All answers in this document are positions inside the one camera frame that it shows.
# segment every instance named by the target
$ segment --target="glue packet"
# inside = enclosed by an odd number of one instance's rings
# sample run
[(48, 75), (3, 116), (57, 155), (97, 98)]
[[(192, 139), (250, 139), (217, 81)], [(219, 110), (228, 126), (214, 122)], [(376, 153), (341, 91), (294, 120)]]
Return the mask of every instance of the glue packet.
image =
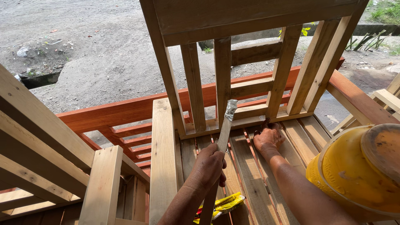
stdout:
[[(215, 201), (214, 211), (212, 213), (212, 220), (217, 219), (222, 214), (227, 214), (230, 211), (236, 209), (240, 205), (243, 204), (244, 196), (240, 195), (240, 192), (236, 194), (230, 195), (220, 200)], [(194, 217), (193, 222), (199, 224), (200, 223), (200, 215), (202, 212), (203, 206), (199, 207), (199, 210)]]

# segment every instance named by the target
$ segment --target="wooden chair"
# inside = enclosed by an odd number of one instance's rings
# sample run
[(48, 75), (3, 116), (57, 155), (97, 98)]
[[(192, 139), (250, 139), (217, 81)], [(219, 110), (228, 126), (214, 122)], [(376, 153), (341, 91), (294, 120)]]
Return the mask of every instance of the wooden chair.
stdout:
[[(229, 99), (268, 94), (266, 100), (241, 107), (235, 113), (230, 152), (225, 156), (226, 187), (219, 189), (217, 198), (240, 191), (246, 196), (246, 205), (230, 213), (232, 220), (222, 215), (213, 224), (298, 223), (267, 163), (252, 145), (252, 134), (260, 129), (265, 118), (283, 126), (281, 132), (288, 141), (281, 147), (281, 153), (302, 174), (332, 137), (313, 116), (325, 90), (362, 124), (400, 123), (335, 70), (367, 0), (245, 3), (206, 0), (201, 5), (207, 6), (207, 10), (200, 10), (197, 2), (183, 0), (140, 0), (140, 3), (168, 94), (168, 98), (154, 100), (153, 105), (150, 224), (156, 224), (162, 217), (188, 177), (197, 152), (218, 140)], [(280, 106), (302, 25), (313, 21), (319, 21), (317, 30), (287, 106)], [(280, 40), (231, 49), (232, 35), (277, 27), (282, 27)], [(214, 40), (216, 118), (206, 120), (205, 102), (212, 99), (204, 98), (202, 92), (196, 42), (209, 39)], [(175, 84), (168, 53), (168, 47), (174, 45), (180, 45), (182, 51), (192, 123), (185, 122)], [(231, 81), (231, 66), (270, 59), (276, 59), (271, 77)]]
[(0, 140), (0, 224), (146, 224), (149, 176), (120, 146), (91, 149), (2, 65)]

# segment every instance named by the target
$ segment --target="debris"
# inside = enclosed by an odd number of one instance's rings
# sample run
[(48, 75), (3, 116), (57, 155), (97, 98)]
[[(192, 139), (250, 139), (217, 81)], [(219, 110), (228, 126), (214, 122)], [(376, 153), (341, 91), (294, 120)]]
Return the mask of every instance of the debris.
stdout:
[(28, 55), (26, 54), (26, 52), (29, 51), (29, 47), (22, 47), (17, 51), (17, 56), (19, 57), (27, 57)]

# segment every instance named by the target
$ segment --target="yellow bucket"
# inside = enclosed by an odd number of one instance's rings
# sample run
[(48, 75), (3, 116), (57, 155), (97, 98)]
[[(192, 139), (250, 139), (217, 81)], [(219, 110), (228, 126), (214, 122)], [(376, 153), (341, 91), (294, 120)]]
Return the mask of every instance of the yellow bucket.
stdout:
[(400, 219), (400, 125), (341, 132), (309, 163), (306, 177), (359, 222)]

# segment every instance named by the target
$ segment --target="human hand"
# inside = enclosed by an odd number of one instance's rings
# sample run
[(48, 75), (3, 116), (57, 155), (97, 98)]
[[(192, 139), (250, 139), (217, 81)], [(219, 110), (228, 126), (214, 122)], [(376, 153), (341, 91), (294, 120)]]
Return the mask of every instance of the human hand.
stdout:
[(215, 143), (202, 149), (188, 177), (189, 182), (201, 185), (205, 191), (208, 191), (220, 179), (219, 185), (224, 187), (226, 181), (225, 174), (222, 171), (226, 168), (224, 156), (225, 153), (217, 151), (217, 144)]
[(279, 133), (279, 125), (277, 123), (269, 123), (270, 119), (264, 120), (262, 124), (262, 132), (254, 132), (254, 146), (262, 153), (268, 150), (279, 149), (279, 146), (286, 140), (286, 137)]

